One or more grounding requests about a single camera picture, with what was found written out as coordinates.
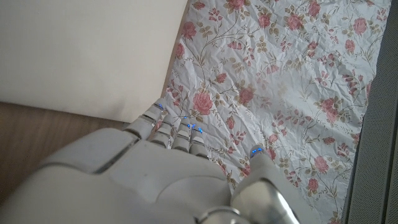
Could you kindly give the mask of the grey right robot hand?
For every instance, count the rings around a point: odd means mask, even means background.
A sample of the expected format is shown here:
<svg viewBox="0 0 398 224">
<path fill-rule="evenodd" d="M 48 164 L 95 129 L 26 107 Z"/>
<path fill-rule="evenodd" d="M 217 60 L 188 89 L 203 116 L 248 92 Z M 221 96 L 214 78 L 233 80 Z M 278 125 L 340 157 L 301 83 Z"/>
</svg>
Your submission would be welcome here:
<svg viewBox="0 0 398 224">
<path fill-rule="evenodd" d="M 230 190 L 200 126 L 175 128 L 163 100 L 123 130 L 61 148 L 2 204 L 2 223 L 301 223 L 294 192 L 267 149 Z"/>
</svg>

